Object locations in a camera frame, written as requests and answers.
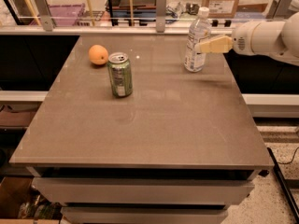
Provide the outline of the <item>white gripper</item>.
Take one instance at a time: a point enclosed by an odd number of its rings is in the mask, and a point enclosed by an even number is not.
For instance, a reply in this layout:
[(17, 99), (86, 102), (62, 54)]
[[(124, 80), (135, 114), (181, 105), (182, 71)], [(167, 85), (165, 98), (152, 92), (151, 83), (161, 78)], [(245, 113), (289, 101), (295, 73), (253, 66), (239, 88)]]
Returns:
[(216, 35), (200, 41), (194, 49), (199, 53), (227, 53), (233, 49), (241, 55), (254, 55), (251, 41), (258, 25), (257, 21), (239, 24), (232, 31), (232, 38), (227, 35)]

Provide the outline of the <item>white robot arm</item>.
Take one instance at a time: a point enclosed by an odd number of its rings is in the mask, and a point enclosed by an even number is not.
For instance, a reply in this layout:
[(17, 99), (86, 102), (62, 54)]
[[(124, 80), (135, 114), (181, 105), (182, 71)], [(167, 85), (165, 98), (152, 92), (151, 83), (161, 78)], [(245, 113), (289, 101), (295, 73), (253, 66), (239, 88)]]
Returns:
[(285, 21), (248, 21), (234, 28), (232, 34), (216, 35), (195, 45), (199, 53), (263, 55), (273, 60), (299, 66), (299, 13)]

